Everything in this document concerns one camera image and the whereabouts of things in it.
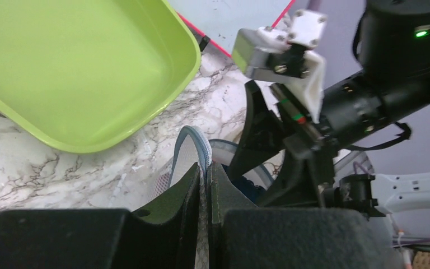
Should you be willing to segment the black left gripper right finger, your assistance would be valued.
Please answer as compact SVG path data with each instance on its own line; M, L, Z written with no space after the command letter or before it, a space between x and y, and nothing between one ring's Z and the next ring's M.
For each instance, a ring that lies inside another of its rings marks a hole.
M403 268L401 254L360 213L334 208L261 208L213 163L210 268Z

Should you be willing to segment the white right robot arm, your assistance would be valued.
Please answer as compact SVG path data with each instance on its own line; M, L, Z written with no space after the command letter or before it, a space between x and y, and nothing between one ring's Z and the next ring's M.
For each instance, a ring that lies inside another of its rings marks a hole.
M246 122L228 176L236 180L280 151L281 171L261 207L338 207L382 217L430 208L430 173L353 174L334 183L333 159L361 139L430 104L430 1L367 1L352 42L361 70L323 88L326 60L315 52L327 16L298 10L285 29L237 33L231 57L249 79Z

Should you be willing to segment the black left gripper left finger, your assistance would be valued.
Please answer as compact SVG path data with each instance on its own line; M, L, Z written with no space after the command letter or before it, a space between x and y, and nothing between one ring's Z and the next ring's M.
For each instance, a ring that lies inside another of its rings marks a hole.
M0 268L193 268L200 167L131 212L0 212Z

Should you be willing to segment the dark blue lace bra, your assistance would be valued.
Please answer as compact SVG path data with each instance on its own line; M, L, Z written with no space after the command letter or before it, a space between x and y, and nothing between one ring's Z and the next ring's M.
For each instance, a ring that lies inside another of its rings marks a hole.
M258 198L266 192L264 187L256 185L246 177L235 179L232 184L253 203L256 203Z

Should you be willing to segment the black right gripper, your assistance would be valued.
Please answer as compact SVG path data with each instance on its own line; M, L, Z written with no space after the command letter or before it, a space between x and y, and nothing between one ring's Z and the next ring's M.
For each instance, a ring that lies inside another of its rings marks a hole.
M375 151L410 139L412 129L401 119L430 104L430 76L400 82L378 82L358 72L324 91L320 121L283 84L271 85L286 127L268 109L254 80L245 83L246 120L237 150L228 167L235 180L286 147L283 140L298 133L315 150L336 155L341 149ZM372 147L356 142L391 124L402 129L393 140ZM272 185L257 200L259 207L325 207L319 190L320 173L311 150L287 150Z

